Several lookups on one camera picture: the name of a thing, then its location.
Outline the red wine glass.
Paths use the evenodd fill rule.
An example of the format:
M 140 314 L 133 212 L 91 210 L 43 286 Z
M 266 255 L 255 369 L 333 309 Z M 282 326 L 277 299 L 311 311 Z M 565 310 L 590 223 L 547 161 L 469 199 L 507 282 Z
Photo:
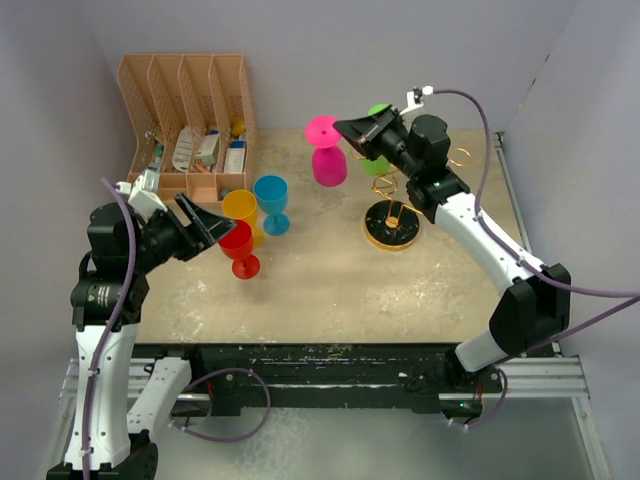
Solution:
M 239 279 L 249 280 L 260 271 L 261 263 L 254 255 L 254 238 L 251 226 L 237 220 L 236 226 L 224 236 L 218 245 L 231 261 L 232 273 Z

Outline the yellow wine glass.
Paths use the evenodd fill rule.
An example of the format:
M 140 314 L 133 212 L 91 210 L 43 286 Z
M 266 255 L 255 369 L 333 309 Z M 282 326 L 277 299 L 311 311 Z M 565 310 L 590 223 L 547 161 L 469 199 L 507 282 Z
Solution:
M 264 241 L 264 231 L 258 225 L 258 204 L 255 195 L 248 190 L 233 190 L 222 201 L 225 216 L 246 222 L 252 230 L 254 246 Z

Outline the pink wine glass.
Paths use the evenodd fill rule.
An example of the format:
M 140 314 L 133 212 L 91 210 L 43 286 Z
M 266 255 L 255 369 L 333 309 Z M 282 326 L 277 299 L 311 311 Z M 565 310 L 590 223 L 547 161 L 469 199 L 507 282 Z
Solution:
M 336 119 L 330 115 L 313 118 L 306 125 L 304 134 L 314 148 L 311 169 L 315 181 L 331 188 L 342 184 L 347 177 L 346 157 L 339 147 L 341 135 L 334 128 Z

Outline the blue wine glass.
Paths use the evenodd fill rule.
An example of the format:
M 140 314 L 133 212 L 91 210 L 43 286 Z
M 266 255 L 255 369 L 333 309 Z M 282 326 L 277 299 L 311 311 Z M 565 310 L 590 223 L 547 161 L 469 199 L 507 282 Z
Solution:
M 264 231 L 271 236 L 286 234 L 290 227 L 289 218 L 284 213 L 288 203 L 287 182 L 277 175 L 264 175 L 255 182 L 254 195 L 266 215 Z

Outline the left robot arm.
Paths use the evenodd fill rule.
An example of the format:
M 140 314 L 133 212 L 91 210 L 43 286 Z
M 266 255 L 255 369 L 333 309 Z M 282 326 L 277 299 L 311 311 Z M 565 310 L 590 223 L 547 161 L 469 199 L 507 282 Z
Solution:
M 187 224 L 163 204 L 144 214 L 122 197 L 90 214 L 91 249 L 70 297 L 79 360 L 74 425 L 49 479 L 154 478 L 158 436 L 180 389 L 194 392 L 205 382 L 202 363 L 165 356 L 136 403 L 128 403 L 148 274 L 170 259 L 191 260 L 237 225 L 184 194 L 175 199 Z

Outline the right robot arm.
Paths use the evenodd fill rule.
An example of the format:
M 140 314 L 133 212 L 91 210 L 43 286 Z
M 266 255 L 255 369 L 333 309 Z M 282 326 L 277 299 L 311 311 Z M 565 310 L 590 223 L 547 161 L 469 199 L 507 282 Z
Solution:
M 478 206 L 447 164 L 451 141 L 444 120 L 423 114 L 406 127 L 399 112 L 387 107 L 371 116 L 338 120 L 333 127 L 365 158 L 384 157 L 402 172 L 412 206 L 456 239 L 496 288 L 500 300 L 487 329 L 457 345 L 445 366 L 452 389 L 469 390 L 480 370 L 567 329 L 569 272 L 531 255 Z

